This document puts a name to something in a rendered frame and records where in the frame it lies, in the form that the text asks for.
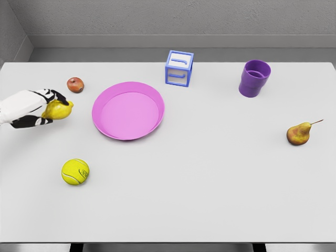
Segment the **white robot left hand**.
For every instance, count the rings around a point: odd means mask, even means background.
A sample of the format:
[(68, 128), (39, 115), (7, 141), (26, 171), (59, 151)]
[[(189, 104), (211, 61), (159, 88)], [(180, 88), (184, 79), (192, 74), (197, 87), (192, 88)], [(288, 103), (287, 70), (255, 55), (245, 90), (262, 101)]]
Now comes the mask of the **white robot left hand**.
[(0, 101), (0, 125), (9, 123), (13, 128), (21, 129), (53, 123), (52, 119), (45, 119), (31, 113), (54, 100), (69, 106), (66, 97), (56, 90), (20, 91)]

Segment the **yellow lemon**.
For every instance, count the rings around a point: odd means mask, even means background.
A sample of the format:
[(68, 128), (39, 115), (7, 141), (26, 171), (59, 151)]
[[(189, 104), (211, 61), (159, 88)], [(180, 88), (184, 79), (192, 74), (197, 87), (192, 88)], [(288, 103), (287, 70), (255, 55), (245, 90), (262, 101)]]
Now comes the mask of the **yellow lemon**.
[(58, 100), (51, 101), (47, 105), (41, 117), (52, 120), (61, 120), (68, 117), (71, 114), (72, 108), (74, 106), (71, 101), (68, 101), (68, 103), (68, 105), (64, 105), (61, 101)]

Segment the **pink plate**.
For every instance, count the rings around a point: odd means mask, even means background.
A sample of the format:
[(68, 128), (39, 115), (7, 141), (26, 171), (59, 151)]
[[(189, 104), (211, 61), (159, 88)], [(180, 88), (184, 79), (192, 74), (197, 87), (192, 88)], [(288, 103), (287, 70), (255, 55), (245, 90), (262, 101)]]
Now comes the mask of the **pink plate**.
[(155, 130), (165, 113), (161, 94), (135, 81), (115, 84), (98, 95), (92, 119), (104, 135), (116, 140), (135, 140)]

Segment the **red apple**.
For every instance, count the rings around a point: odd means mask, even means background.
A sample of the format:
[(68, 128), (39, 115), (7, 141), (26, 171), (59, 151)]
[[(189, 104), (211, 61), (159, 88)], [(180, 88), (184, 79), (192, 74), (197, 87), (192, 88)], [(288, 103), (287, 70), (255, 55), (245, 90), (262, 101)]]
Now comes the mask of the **red apple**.
[(72, 77), (67, 81), (67, 87), (71, 92), (81, 93), (85, 87), (84, 82), (78, 77)]

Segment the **yellow tennis ball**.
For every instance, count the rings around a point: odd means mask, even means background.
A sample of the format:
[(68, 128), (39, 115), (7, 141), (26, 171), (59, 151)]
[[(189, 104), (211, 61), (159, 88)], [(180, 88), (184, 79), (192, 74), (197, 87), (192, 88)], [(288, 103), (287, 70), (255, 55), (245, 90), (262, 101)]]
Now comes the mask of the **yellow tennis ball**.
[(63, 180), (70, 185), (79, 185), (89, 176), (89, 165), (81, 159), (68, 160), (61, 169)]

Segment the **blue and white letter block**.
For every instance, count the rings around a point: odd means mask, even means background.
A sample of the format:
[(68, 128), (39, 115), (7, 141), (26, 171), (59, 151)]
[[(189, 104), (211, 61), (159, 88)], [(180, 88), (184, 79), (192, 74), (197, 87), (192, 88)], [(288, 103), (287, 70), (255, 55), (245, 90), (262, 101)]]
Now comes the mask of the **blue and white letter block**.
[(194, 54), (170, 50), (165, 64), (165, 83), (188, 87), (192, 74)]

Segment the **purple cup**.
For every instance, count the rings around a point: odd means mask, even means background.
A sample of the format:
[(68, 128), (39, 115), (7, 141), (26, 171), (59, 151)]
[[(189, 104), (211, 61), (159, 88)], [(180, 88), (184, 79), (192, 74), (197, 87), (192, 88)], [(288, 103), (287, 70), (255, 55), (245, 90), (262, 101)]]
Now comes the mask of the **purple cup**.
[(248, 98), (258, 96), (270, 74), (271, 67), (266, 62), (262, 60), (250, 60), (246, 62), (241, 75), (239, 92)]

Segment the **brown yellow pear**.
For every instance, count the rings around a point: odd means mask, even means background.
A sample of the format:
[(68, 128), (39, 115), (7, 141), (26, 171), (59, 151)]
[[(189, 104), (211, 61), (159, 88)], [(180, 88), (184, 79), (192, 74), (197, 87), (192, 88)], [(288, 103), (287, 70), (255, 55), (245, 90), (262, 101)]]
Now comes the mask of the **brown yellow pear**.
[(301, 124), (290, 127), (286, 133), (288, 142), (295, 146), (307, 143), (310, 138), (310, 130), (312, 125), (321, 121), (323, 120), (319, 120), (313, 123), (303, 122)]

